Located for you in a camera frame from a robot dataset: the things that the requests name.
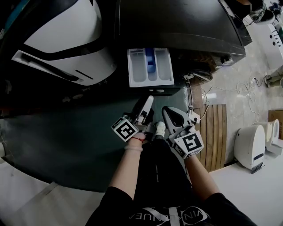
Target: white robot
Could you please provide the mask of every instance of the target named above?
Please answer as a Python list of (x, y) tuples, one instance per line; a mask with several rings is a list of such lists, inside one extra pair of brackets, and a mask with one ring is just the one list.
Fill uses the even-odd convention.
[(13, 51), (16, 62), (84, 86), (116, 70), (95, 0), (31, 0), (19, 12), (8, 18), (2, 56)]

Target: white floor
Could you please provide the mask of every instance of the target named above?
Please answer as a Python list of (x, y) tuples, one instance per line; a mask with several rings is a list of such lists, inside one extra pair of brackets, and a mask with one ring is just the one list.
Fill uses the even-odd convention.
[[(252, 26), (248, 27), (253, 42), (246, 46), (246, 57), (233, 66), (221, 68), (209, 83), (203, 84), (202, 88), (208, 92), (212, 86), (223, 89), (235, 90), (237, 83), (249, 82), (250, 77), (256, 77), (259, 82), (264, 77), (264, 72), (268, 69), (266, 56), (254, 35)], [(227, 104), (227, 151), (226, 162), (233, 160), (233, 144), (238, 129), (250, 126), (259, 118), (259, 121), (267, 121), (268, 110), (283, 108), (283, 89), (281, 87), (267, 88), (263, 82), (261, 87), (256, 87), (254, 93), (256, 100), (251, 103), (253, 111), (249, 108), (249, 93), (243, 84), (239, 84), (236, 91), (225, 91), (213, 88), (207, 95), (210, 104)]]
[(211, 172), (221, 193), (258, 226), (283, 226), (283, 156), (265, 151), (264, 167), (251, 174), (240, 164)]
[(5, 223), (48, 185), (14, 169), (0, 158), (0, 220)]
[(51, 183), (4, 223), (6, 226), (84, 226), (103, 195)]

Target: white cable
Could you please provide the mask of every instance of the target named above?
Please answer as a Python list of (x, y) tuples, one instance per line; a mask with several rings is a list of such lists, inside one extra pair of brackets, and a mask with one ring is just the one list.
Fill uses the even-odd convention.
[(192, 93), (192, 91), (191, 91), (191, 83), (190, 83), (190, 81), (188, 81), (188, 83), (189, 83), (190, 92), (191, 92), (191, 105), (192, 105), (192, 111), (194, 111), (194, 99), (193, 99), (193, 93)]
[[(245, 83), (237, 83), (235, 90), (227, 90), (227, 89), (222, 89), (222, 88), (214, 87), (214, 86), (211, 87), (211, 88), (208, 90), (208, 92), (205, 92), (204, 89), (202, 89), (202, 90), (204, 91), (204, 96), (205, 96), (206, 98), (207, 98), (207, 94), (212, 90), (212, 88), (217, 88), (217, 89), (220, 89), (220, 90), (225, 90), (225, 91), (230, 91), (230, 92), (237, 91), (238, 94), (241, 94), (241, 91), (238, 89), (238, 85), (243, 84), (243, 85), (245, 86), (245, 88), (247, 89), (248, 93), (249, 93), (249, 109), (251, 110), (252, 113), (258, 115), (257, 120), (252, 124), (252, 125), (254, 125), (256, 122), (258, 122), (258, 120), (259, 120), (259, 118), (260, 118), (260, 114), (259, 114), (258, 112), (253, 111), (253, 110), (252, 110), (252, 107), (251, 107), (251, 102), (254, 103), (254, 102), (256, 101), (256, 94), (253, 92), (253, 91), (254, 91), (254, 88), (256, 87), (256, 85), (255, 85), (255, 86), (252, 86), (252, 79), (253, 79), (253, 77), (250, 76), (250, 78), (249, 78), (249, 83), (248, 83), (247, 81), (245, 81)], [(203, 116), (201, 117), (200, 120), (202, 120), (202, 119), (204, 118), (204, 116), (206, 115), (207, 109), (206, 109), (206, 111), (204, 112), (204, 114), (203, 114)]]

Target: white appliance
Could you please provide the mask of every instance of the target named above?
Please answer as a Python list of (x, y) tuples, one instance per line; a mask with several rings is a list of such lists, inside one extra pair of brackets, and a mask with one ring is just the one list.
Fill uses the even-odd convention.
[(262, 125), (239, 129), (234, 144), (235, 158), (246, 168), (255, 173), (263, 164), (265, 133)]
[(262, 125), (265, 132), (265, 146), (270, 152), (282, 155), (283, 140), (279, 139), (279, 121), (257, 123)]
[(99, 83), (116, 70), (95, 0), (30, 1), (26, 8), (30, 12), (23, 11), (23, 22), (32, 16), (40, 22), (31, 24), (34, 32), (12, 60), (84, 86)]

